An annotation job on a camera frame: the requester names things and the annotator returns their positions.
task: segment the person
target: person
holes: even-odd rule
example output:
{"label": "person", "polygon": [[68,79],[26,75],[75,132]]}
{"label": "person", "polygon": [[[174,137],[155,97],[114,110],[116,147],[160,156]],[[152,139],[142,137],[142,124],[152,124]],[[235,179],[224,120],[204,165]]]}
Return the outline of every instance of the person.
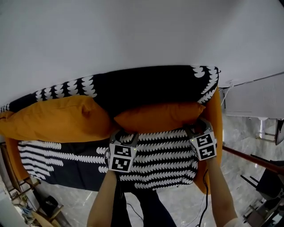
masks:
{"label": "person", "polygon": [[[216,157],[206,160],[214,220],[217,227],[241,227],[237,218],[233,198],[217,163]],[[156,191],[151,189],[133,189],[131,192],[138,198],[144,227],[176,227],[172,217],[159,200]],[[108,171],[91,208],[88,227],[130,227],[131,223],[126,210],[124,193],[117,187],[116,174]]]}

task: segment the fiducial marker cube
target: fiducial marker cube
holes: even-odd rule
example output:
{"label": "fiducial marker cube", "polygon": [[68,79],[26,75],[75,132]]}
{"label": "fiducial marker cube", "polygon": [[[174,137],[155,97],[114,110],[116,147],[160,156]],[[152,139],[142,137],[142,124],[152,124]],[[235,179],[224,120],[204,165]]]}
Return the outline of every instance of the fiducial marker cube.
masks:
{"label": "fiducial marker cube", "polygon": [[110,144],[109,169],[118,172],[130,172],[136,152],[136,147]]}
{"label": "fiducial marker cube", "polygon": [[190,144],[193,152],[196,154],[200,161],[212,158],[217,155],[217,141],[215,139],[214,132],[192,138],[190,139]]}

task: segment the black chair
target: black chair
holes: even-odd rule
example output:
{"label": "black chair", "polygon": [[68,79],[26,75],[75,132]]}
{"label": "black chair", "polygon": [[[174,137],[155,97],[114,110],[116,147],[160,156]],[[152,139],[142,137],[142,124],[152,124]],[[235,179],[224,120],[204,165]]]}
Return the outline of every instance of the black chair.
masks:
{"label": "black chair", "polygon": [[[284,166],[284,161],[268,161],[255,155],[251,156],[273,163],[277,166]],[[256,184],[254,184],[249,179],[241,175],[241,178],[252,185],[266,200],[271,200],[282,195],[284,183],[281,181],[280,177],[281,176],[279,176],[278,174],[266,169],[260,181],[250,176],[250,178],[256,182]]]}

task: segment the white wall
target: white wall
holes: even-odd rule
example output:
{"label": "white wall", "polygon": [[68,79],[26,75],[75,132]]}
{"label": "white wall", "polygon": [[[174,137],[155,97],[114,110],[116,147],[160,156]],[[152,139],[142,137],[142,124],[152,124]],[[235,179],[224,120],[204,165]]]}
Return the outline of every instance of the white wall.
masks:
{"label": "white wall", "polygon": [[0,223],[3,227],[28,227],[8,196],[0,200]]}
{"label": "white wall", "polygon": [[278,0],[1,2],[0,105],[131,67],[215,65],[220,86],[284,71]]}

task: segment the wooden furniture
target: wooden furniture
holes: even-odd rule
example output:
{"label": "wooden furniture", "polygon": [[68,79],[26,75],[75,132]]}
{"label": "wooden furniture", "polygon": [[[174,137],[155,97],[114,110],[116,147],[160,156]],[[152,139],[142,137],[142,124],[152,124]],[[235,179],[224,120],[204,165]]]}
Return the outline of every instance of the wooden furniture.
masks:
{"label": "wooden furniture", "polygon": [[32,211],[32,214],[42,227],[60,227],[60,224],[55,220],[55,217],[61,212],[62,208],[63,206],[58,208],[50,218],[38,211]]}
{"label": "wooden furniture", "polygon": [[[13,188],[8,188],[7,185],[5,187],[7,188],[8,192],[9,192],[9,196],[13,201],[16,198],[24,195],[26,192],[30,191],[31,189],[35,188],[38,184],[40,184],[40,181],[37,180],[36,183],[33,183],[31,178],[27,177],[27,178],[23,179],[23,182],[19,182],[15,173],[14,173],[14,170],[12,168],[10,158],[9,158],[9,155],[8,155],[8,152],[7,152],[7,146],[6,146],[5,142],[0,143],[0,149],[1,149],[1,152],[2,152],[4,164],[5,164],[5,167],[6,167],[6,170],[7,170],[7,173],[8,173],[8,176],[9,176],[9,179],[11,181]],[[30,187],[23,191],[22,188],[21,188],[21,186],[23,184],[28,184]],[[17,195],[12,195],[11,192],[14,191],[15,189],[19,193]]]}
{"label": "wooden furniture", "polygon": [[26,179],[30,175],[22,164],[20,152],[18,149],[18,141],[5,137],[5,144],[7,146],[9,160],[16,178],[18,179],[18,181]]}
{"label": "wooden furniture", "polygon": [[278,207],[282,201],[280,198],[269,200],[257,208],[250,205],[249,208],[252,211],[243,217],[252,227],[268,227],[272,223],[272,219],[279,214]]}

